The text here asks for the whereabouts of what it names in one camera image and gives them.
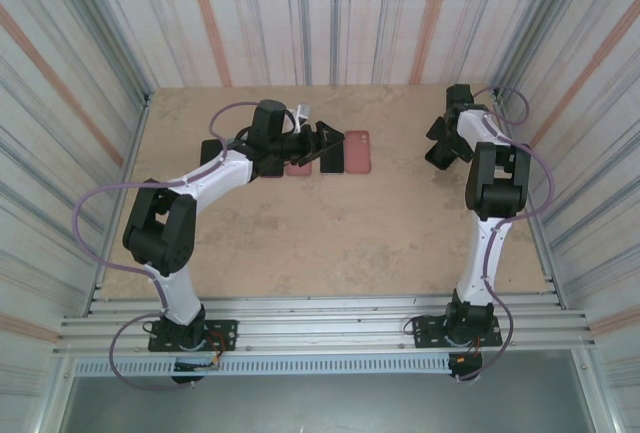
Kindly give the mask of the aluminium table side rail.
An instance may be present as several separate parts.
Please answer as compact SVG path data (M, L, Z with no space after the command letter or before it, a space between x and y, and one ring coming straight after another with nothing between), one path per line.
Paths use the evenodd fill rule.
M500 123L505 126L510 132L513 132L515 128L525 125L528 122L531 116L531 106L528 99L519 90L507 85L491 85L487 87L487 90L493 97L493 104L495 107L493 115L498 118ZM507 108L504 106L503 99L504 92L517 96L523 102L524 112L520 117L514 118L507 114ZM561 286L559 285L559 282L557 280L556 266L554 263L554 259L552 258L549 244L545 238L542 224L542 214L551 206L555 199L555 179L553 177L551 168L534 150L532 144L528 145L525 143L516 142L515 140L512 140L512 142L516 147L521 148L523 151L526 151L530 154L531 158L538 164L539 169L544 172L544 178L546 179L548 185L547 196L541 203L536 203L533 200L533 189L528 189L529 198L527 200L525 212L522 215L514 218L513 222L515 222L516 220L528 221L535 241L536 251L540 260L542 271L547 277L551 279L555 291L559 295L560 306L562 309L565 309L566 305L562 298Z
M132 136L129 154L126 157L126 160L121 170L121 174L118 180L119 183L127 183L131 180L135 162L136 162L139 148L141 145L142 137L146 127L147 119L149 116L150 108L152 105L152 99L153 99L152 95L148 96L147 101L144 105L144 108L141 110L139 121L137 123L136 129ZM109 221L108 227L103 235L103 245L100 252L100 257L103 260L108 260L110 258L112 247L114 245L116 235L117 235L118 225L120 223L121 213L123 212L125 199L126 199L125 190L119 190L115 194L112 216ZM107 271L106 266L100 263L96 264L96 269L94 272L94 278L91 285L91 289L87 293L87 299L85 302L84 311L81 313L82 317L85 317L90 313L92 303L96 297L96 294L99 293L100 289L102 288L106 271Z

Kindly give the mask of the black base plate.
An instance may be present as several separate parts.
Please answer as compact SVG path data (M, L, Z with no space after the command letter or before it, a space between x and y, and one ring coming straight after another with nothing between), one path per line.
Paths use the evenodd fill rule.
M177 325L161 319L148 321L143 330L149 334L150 352L234 351L239 323L235 320L204 320Z
M411 319L412 336L416 348L498 347L503 344L501 328L496 317L487 323L449 320L442 316L418 316Z

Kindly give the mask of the aluminium frame rail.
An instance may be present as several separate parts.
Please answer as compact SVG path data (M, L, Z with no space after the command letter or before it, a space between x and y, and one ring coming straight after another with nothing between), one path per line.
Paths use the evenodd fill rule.
M55 357L105 357L110 336L64 336L53 348ZM516 332L507 348L514 351L554 351L592 349L595 341L587 331ZM414 351L413 339L398 334L348 335L250 335L242 334L235 342L236 354L339 354L389 353Z
M591 337L587 321L580 313L514 314L513 338L516 342L586 341ZM259 342L290 341L318 344L366 341L394 342L409 337L413 327L407 316L380 311L357 315L341 312L326 317L318 315L244 316L237 320L239 338L251 345ZM63 322L59 340L66 342L106 340L124 325L111 317L93 317Z
M504 294L500 298L508 306L559 307L560 301L554 292ZM443 307L451 295L409 296L359 296L359 297L292 297L292 298L205 298L201 303L208 309L296 309L296 308L395 308ZM92 313L115 311L155 310L160 306L154 299L98 299L89 307Z

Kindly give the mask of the aluminium frame leg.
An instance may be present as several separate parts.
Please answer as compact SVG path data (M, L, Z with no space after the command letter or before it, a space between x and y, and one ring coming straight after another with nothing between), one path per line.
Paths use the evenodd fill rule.
M595 433L626 433L597 351L574 349L572 356Z
M74 382L75 368L76 360L68 356L51 360L31 433L59 433Z

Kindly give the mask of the grey metal panel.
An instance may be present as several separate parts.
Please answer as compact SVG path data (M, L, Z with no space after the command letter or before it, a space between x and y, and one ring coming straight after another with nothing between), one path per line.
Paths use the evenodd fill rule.
M504 355L475 383L446 375L206 379L143 392L75 381L61 433L595 433L571 355Z

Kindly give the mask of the aluminium frame post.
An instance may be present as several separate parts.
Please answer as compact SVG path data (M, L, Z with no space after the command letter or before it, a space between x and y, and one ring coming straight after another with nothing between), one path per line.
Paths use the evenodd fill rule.
M88 16L90 30L121 85L132 98L148 100L154 88L125 39L109 0L80 0L80 3Z

